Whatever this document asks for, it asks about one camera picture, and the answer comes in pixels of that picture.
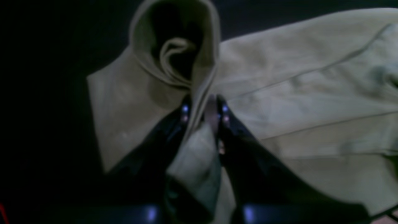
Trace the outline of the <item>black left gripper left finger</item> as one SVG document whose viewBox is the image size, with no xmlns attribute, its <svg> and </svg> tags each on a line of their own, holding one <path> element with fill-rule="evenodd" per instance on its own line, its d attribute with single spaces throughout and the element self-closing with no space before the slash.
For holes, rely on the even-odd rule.
<svg viewBox="0 0 398 224">
<path fill-rule="evenodd" d="M 107 197 L 72 212 L 73 224 L 169 224 L 164 206 L 166 169 L 187 129 L 192 101 L 186 95 L 142 143 L 106 175 Z"/>
</svg>

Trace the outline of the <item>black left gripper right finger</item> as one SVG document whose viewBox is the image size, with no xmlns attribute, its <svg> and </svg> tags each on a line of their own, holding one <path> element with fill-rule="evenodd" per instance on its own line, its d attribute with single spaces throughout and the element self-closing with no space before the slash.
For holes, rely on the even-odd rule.
<svg viewBox="0 0 398 224">
<path fill-rule="evenodd" d="M 297 177 L 237 119 L 221 95 L 205 108 L 237 208 L 232 224 L 369 224 L 364 206 L 343 203 Z"/>
</svg>

